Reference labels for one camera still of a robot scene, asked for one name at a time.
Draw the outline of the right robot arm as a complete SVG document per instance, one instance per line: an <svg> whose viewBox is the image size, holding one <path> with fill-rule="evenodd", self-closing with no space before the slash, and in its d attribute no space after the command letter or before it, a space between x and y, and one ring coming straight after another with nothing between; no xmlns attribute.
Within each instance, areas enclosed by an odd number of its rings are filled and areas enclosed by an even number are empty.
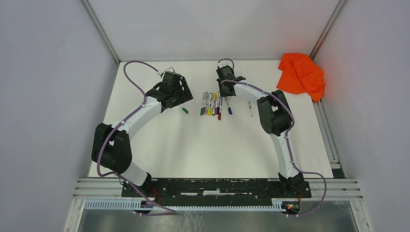
<svg viewBox="0 0 410 232"><path fill-rule="evenodd" d="M281 90L267 92L250 84L242 76L236 77L231 66L219 66L216 70L222 97L236 96L256 104L262 129L270 135L279 163L279 191L292 197L304 182L303 174L295 168L290 130L294 117Z"/></svg>

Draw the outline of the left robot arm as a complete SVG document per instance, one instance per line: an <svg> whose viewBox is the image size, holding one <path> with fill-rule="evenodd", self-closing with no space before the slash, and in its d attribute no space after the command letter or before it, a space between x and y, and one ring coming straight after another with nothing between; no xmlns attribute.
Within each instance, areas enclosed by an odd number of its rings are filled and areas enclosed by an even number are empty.
<svg viewBox="0 0 410 232"><path fill-rule="evenodd" d="M186 78L166 71L162 81L144 94L140 106L112 124L96 127L92 161L133 183L140 197L148 196L152 191L151 175L132 161L131 140L151 119L192 99Z"/></svg>

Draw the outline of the marker with dark green cap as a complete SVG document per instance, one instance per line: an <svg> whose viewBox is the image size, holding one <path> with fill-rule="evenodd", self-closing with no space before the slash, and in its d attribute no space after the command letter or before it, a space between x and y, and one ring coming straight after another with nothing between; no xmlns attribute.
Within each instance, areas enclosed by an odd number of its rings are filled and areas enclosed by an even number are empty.
<svg viewBox="0 0 410 232"><path fill-rule="evenodd" d="M250 101L248 101L248 106L249 106L250 115L253 116L253 109L252 109L252 104Z"/></svg>

